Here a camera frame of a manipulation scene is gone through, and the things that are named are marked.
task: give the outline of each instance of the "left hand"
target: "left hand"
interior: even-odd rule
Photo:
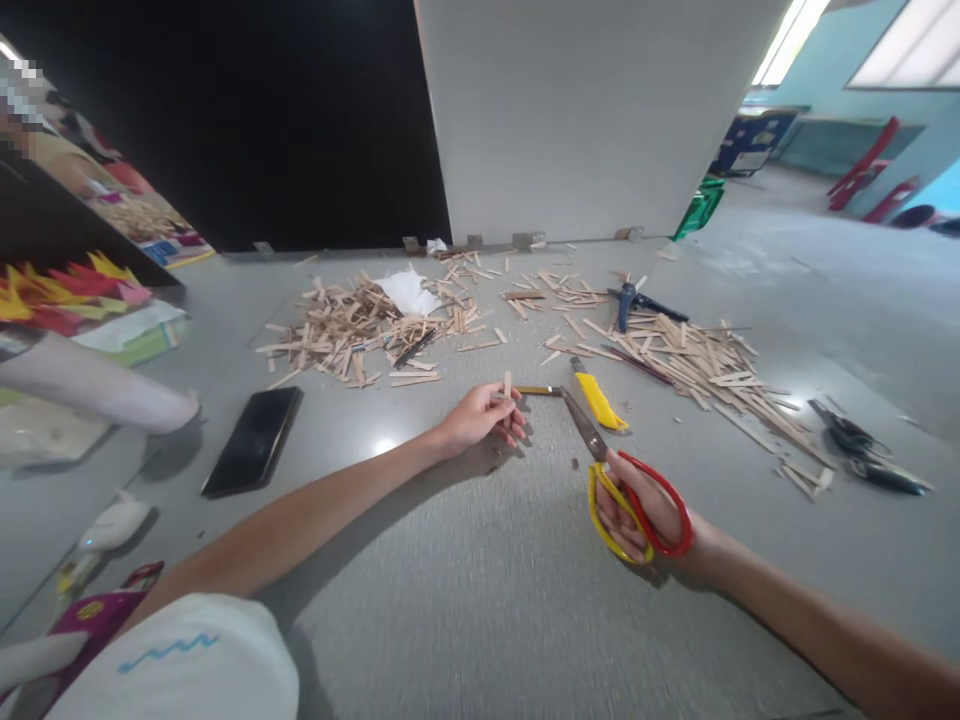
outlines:
[[[502,382],[477,385],[437,426],[437,432],[448,445],[451,455],[459,455],[491,432],[512,448],[517,446],[517,440],[527,437],[523,431],[527,420],[517,410],[520,393],[513,388],[512,399],[493,397],[494,393],[502,392]]]

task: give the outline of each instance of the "black partition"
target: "black partition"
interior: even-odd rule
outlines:
[[[89,265],[101,251],[148,287],[180,282],[38,165],[0,144],[0,267],[30,262],[40,271]]]
[[[412,0],[9,0],[0,32],[220,251],[450,239]]]

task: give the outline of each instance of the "hand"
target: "hand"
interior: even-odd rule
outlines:
[[[626,482],[633,488],[650,523],[664,540],[668,543],[678,542],[680,514],[660,486],[613,450],[607,451],[607,464],[610,466],[607,477],[613,484],[618,489],[622,489]],[[728,560],[740,546],[695,512],[692,510],[689,512],[690,521],[693,523],[693,546],[690,552],[672,562],[694,578],[714,584],[723,574]],[[600,522],[617,544],[627,555],[642,564],[643,549],[647,545],[646,538],[637,529],[633,518],[617,505],[599,481],[597,481],[597,514],[600,516]]]
[[[517,446],[518,439],[527,437],[523,432],[527,420],[517,410],[516,401],[521,398],[520,393],[514,388],[511,393],[513,399],[493,397],[498,392],[503,392],[502,382],[477,385],[437,425],[436,430],[451,457],[476,445],[491,432],[503,438],[512,448]]]

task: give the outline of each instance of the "blue wave print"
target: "blue wave print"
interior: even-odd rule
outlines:
[[[183,640],[177,640],[173,645],[164,649],[158,650],[157,648],[150,648],[143,655],[138,657],[132,663],[123,663],[117,668],[117,672],[121,675],[126,675],[129,672],[132,672],[134,668],[137,667],[147,658],[153,658],[154,660],[163,660],[167,655],[172,653],[174,650],[179,650],[182,653],[188,653],[197,645],[203,645],[204,647],[213,647],[217,644],[217,641],[220,639],[219,635],[214,635],[210,637],[206,633],[200,633],[190,642],[184,642]]]

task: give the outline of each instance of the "yellow utility knife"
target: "yellow utility knife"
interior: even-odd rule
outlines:
[[[630,426],[617,417],[617,414],[610,407],[610,401],[604,396],[597,385],[596,378],[587,372],[587,369],[580,362],[580,358],[570,358],[570,364],[573,365],[573,371],[577,374],[577,380],[580,381],[580,387],[583,388],[583,394],[587,396],[587,402],[593,411],[593,416],[597,422],[603,425],[607,430],[614,432],[623,432]]]

